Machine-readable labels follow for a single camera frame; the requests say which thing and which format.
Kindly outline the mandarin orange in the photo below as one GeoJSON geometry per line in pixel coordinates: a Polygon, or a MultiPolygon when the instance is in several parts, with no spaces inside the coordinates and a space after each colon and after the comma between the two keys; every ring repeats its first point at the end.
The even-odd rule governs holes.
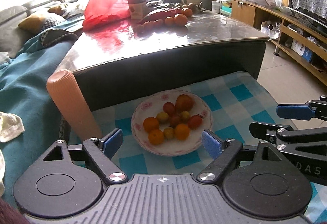
{"type": "Polygon", "coordinates": [[[148,140],[152,145],[161,145],[165,140],[165,136],[161,130],[154,129],[149,132],[148,140]]]}
{"type": "Polygon", "coordinates": [[[143,128],[147,133],[159,129],[159,127],[160,123],[155,117],[148,117],[143,121],[143,128]]]}
{"type": "Polygon", "coordinates": [[[174,136],[177,140],[186,140],[189,137],[190,129],[187,124],[178,124],[174,128],[174,136]]]}

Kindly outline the brown longan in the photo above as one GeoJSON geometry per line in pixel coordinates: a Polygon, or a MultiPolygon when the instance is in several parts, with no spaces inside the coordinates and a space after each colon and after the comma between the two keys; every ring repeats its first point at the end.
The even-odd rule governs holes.
{"type": "Polygon", "coordinates": [[[169,115],[164,111],[158,113],[157,116],[156,116],[156,119],[160,124],[168,123],[169,118],[170,118],[169,115]]]}
{"type": "Polygon", "coordinates": [[[166,140],[172,140],[175,137],[175,131],[172,127],[164,128],[163,134],[166,140]]]}

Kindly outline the large red tomato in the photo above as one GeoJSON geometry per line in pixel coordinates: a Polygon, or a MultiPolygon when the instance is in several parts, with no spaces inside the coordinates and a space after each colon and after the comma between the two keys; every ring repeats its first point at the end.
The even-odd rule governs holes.
{"type": "Polygon", "coordinates": [[[193,105],[194,100],[190,96],[181,94],[176,99],[175,109],[179,112],[190,111],[193,108],[193,105]]]}

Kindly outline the cherry tomato with stem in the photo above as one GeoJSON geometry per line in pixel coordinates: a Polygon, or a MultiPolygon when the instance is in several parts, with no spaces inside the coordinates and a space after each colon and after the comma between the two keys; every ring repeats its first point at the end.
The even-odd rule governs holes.
{"type": "Polygon", "coordinates": [[[201,126],[202,122],[203,122],[203,116],[201,116],[199,114],[195,114],[189,118],[189,120],[187,121],[187,126],[191,130],[195,130],[201,126]]]}

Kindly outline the pink ribbed cylinder vase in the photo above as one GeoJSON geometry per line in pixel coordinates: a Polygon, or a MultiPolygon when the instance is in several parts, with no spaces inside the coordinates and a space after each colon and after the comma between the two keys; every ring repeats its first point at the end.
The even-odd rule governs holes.
{"type": "Polygon", "coordinates": [[[54,72],[48,78],[46,87],[62,116],[81,141],[102,137],[101,128],[95,121],[71,71],[61,69],[54,72]]]}

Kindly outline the white floral plate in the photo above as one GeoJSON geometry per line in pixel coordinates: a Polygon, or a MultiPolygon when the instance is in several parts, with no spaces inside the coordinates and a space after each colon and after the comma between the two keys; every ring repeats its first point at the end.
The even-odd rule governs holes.
{"type": "MultiPolygon", "coordinates": [[[[159,130],[164,132],[164,128],[170,127],[169,121],[160,124],[159,130]]],[[[213,128],[213,116],[209,106],[198,96],[184,90],[167,90],[149,96],[141,102],[135,109],[131,119],[131,131],[139,145],[145,150],[161,156],[180,156],[198,149],[201,144],[202,131],[213,128]],[[148,140],[148,133],[143,128],[143,121],[148,117],[155,117],[163,111],[163,105],[171,102],[175,105],[179,95],[186,94],[194,100],[193,108],[189,111],[191,117],[195,114],[203,116],[203,122],[195,130],[190,129],[189,137],[186,140],[164,140],[161,145],[152,145],[148,140]]]]}

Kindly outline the cherry tomato top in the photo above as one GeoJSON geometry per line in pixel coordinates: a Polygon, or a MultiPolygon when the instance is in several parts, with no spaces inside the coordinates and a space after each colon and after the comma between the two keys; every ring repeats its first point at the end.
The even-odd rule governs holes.
{"type": "Polygon", "coordinates": [[[163,111],[169,116],[172,116],[176,112],[175,105],[171,102],[167,102],[163,105],[163,111]]]}

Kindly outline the wooden tv shelf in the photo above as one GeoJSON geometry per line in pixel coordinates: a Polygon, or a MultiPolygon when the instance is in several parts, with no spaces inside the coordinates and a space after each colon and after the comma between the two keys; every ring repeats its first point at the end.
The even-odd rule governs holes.
{"type": "Polygon", "coordinates": [[[261,28],[264,21],[276,21],[280,24],[280,35],[272,43],[276,46],[275,51],[280,50],[302,65],[317,79],[326,84],[326,37],[299,22],[296,18],[287,16],[280,11],[270,10],[266,7],[256,5],[242,0],[232,0],[232,15],[235,20],[248,24],[256,29],[261,28]],[[322,60],[322,65],[313,65],[306,61],[286,46],[287,39],[294,39],[301,46],[307,47],[322,60]]]}

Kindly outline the cream white cloth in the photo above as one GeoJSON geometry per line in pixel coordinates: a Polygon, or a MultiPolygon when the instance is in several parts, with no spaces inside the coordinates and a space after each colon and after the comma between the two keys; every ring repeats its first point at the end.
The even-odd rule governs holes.
{"type": "MultiPolygon", "coordinates": [[[[1,111],[1,128],[0,128],[0,138],[1,143],[7,143],[16,137],[20,136],[22,132],[25,131],[22,119],[15,114],[12,113],[4,113],[1,111]]],[[[1,151],[1,196],[4,194],[5,186],[3,183],[4,174],[6,171],[6,162],[1,151]]]]}

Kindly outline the dark coffee table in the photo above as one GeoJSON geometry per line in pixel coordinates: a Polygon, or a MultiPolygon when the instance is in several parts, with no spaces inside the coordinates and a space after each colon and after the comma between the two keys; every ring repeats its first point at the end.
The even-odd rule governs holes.
{"type": "Polygon", "coordinates": [[[91,110],[98,110],[241,71],[257,78],[268,37],[206,11],[183,27],[136,34],[131,20],[84,32],[59,69],[71,71],[91,110]]]}

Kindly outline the orange fruit on table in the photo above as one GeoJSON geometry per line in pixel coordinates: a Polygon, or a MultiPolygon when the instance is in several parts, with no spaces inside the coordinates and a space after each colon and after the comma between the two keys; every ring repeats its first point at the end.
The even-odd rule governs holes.
{"type": "Polygon", "coordinates": [[[188,18],[184,14],[176,14],[174,16],[174,23],[176,26],[185,26],[188,23],[188,18]]]}

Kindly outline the red plastic bag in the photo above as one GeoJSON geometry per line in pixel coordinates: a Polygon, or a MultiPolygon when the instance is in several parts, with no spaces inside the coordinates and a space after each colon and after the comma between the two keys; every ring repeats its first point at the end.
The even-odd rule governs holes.
{"type": "Polygon", "coordinates": [[[83,31],[91,31],[129,17],[128,0],[89,0],[84,10],[83,31]]]}

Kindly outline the yellow pillow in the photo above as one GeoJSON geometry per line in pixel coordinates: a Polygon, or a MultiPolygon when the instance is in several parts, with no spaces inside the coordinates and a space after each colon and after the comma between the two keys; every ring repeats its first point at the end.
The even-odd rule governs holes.
{"type": "Polygon", "coordinates": [[[64,17],[54,13],[36,12],[34,14],[31,14],[24,20],[22,20],[18,24],[18,27],[27,32],[30,32],[33,35],[37,35],[38,33],[46,29],[49,29],[53,26],[56,26],[58,24],[61,24],[64,21],[65,21],[64,17]]]}

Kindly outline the grey sofa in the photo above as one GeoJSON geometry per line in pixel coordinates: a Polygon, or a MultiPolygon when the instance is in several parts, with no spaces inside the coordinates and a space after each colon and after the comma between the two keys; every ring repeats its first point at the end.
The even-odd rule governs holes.
{"type": "Polygon", "coordinates": [[[23,45],[46,29],[82,16],[89,0],[32,0],[1,11],[1,54],[15,58],[23,45]]]}

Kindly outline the paper cup on table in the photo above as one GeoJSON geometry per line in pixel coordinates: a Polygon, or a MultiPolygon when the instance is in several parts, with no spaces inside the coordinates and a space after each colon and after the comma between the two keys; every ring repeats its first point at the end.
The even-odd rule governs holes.
{"type": "Polygon", "coordinates": [[[132,19],[141,20],[144,16],[145,0],[128,0],[129,12],[132,19]]]}

